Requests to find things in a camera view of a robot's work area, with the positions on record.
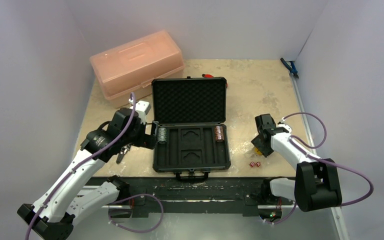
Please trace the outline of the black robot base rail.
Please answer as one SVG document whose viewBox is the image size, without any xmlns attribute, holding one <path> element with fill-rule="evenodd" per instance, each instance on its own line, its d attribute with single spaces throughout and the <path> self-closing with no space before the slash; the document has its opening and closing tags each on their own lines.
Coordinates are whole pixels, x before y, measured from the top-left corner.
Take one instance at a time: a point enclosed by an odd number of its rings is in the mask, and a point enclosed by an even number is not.
<svg viewBox="0 0 384 240">
<path fill-rule="evenodd" d="M 122 197 L 134 199 L 107 205 L 115 218 L 146 218 L 151 213 L 240 214 L 279 219 L 294 203 L 286 198 L 264 200 L 261 187 L 268 177 L 210 177 L 182 182 L 174 177 L 121 177 Z"/>
</svg>

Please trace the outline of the black foam-lined poker case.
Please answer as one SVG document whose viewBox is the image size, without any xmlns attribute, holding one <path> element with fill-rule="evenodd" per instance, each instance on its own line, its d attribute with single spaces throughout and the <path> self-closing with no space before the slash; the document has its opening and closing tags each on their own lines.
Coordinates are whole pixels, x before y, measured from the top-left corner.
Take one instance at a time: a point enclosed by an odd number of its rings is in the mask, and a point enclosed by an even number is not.
<svg viewBox="0 0 384 240">
<path fill-rule="evenodd" d="M 167 128 L 166 144 L 157 142 L 153 170 L 173 173 L 181 182 L 205 181 L 212 171 L 230 168 L 224 77 L 159 78 L 151 83 L 153 120 Z M 222 126 L 224 142 L 216 142 Z"/>
</svg>

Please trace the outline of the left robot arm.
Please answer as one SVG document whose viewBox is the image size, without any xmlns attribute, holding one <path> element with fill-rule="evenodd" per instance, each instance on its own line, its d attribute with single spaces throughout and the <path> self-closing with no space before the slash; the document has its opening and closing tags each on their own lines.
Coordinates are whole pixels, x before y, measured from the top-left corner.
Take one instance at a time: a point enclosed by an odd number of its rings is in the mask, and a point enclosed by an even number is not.
<svg viewBox="0 0 384 240">
<path fill-rule="evenodd" d="M 81 197 L 78 193 L 125 146 L 154 148 L 156 135 L 146 134 L 146 116 L 150 108 L 143 102 L 120 108 L 112 120 L 87 134 L 80 150 L 52 187 L 34 203 L 24 203 L 17 210 L 28 225 L 25 239 L 34 231 L 44 240 L 65 240 L 74 226 L 95 210 L 108 204 L 134 202 L 129 184 L 117 175 Z"/>
</svg>

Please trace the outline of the yellow big blind button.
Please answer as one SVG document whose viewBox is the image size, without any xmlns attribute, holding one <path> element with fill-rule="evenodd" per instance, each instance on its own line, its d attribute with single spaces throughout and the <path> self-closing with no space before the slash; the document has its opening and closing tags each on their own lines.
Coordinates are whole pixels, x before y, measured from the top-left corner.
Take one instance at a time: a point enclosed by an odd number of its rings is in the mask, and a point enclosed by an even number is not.
<svg viewBox="0 0 384 240">
<path fill-rule="evenodd" d="M 258 156 L 262 156 L 263 155 L 257 148 L 254 148 L 254 152 Z"/>
</svg>

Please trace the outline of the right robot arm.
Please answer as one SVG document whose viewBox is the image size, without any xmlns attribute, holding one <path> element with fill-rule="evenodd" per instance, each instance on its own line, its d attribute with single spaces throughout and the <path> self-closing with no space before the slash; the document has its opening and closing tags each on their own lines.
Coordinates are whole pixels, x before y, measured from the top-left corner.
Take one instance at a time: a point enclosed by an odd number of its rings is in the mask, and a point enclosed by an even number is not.
<svg viewBox="0 0 384 240">
<path fill-rule="evenodd" d="M 342 192 L 337 168 L 330 158 L 322 159 L 302 148 L 292 139 L 292 129 L 276 123 L 272 116 L 261 114 L 254 118 L 257 136 L 251 140 L 262 156 L 280 154 L 294 169 L 295 178 L 272 177 L 264 180 L 260 196 L 268 204 L 279 198 L 291 200 L 303 212 L 339 207 Z"/>
</svg>

